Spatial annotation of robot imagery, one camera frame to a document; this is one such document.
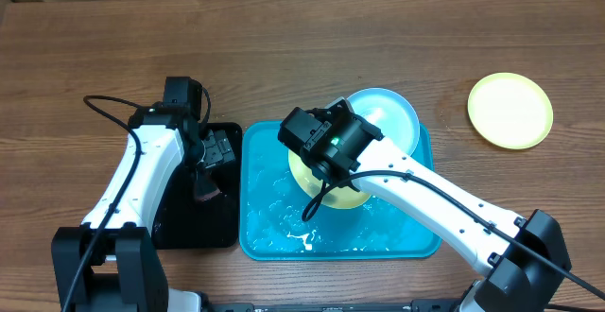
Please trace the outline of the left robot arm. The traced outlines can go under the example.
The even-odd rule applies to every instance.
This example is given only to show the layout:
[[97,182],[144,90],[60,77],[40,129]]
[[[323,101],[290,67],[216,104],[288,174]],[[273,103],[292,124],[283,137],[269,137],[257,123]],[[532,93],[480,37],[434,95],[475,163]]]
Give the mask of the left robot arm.
[[199,105],[137,107],[122,160],[93,210],[60,227],[51,252],[64,311],[209,311],[172,288],[158,252],[228,248],[239,224],[241,129]]

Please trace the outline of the dark sponge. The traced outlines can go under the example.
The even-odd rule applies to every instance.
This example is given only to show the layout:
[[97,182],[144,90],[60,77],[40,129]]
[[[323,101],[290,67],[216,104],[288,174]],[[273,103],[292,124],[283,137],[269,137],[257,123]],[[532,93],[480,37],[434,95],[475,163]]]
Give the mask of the dark sponge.
[[201,170],[196,172],[194,183],[196,201],[204,202],[217,197],[220,193],[220,189],[208,173]]

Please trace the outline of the yellow-green plate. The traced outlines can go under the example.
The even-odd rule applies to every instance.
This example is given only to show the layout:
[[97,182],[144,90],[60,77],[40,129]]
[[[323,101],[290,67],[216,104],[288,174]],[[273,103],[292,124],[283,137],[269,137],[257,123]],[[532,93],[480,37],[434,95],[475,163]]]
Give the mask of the yellow-green plate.
[[495,73],[479,80],[469,93],[467,112],[484,139],[513,150],[537,146],[554,123],[545,91],[533,80],[514,73]]
[[[313,176],[311,169],[291,150],[288,152],[288,164],[299,187],[309,197],[315,197],[321,190],[321,181]],[[369,198],[369,194],[354,191],[348,186],[336,187],[323,197],[322,204],[335,209],[354,209],[364,204]]]

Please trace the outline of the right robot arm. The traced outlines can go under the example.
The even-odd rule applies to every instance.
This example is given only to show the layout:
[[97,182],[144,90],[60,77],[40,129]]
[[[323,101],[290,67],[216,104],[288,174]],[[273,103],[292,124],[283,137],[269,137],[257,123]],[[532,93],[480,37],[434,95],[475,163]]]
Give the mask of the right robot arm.
[[394,205],[442,238],[481,278],[459,311],[543,311],[569,275],[560,224],[522,217],[466,192],[405,154],[344,108],[302,114],[296,152],[331,188],[349,186]]

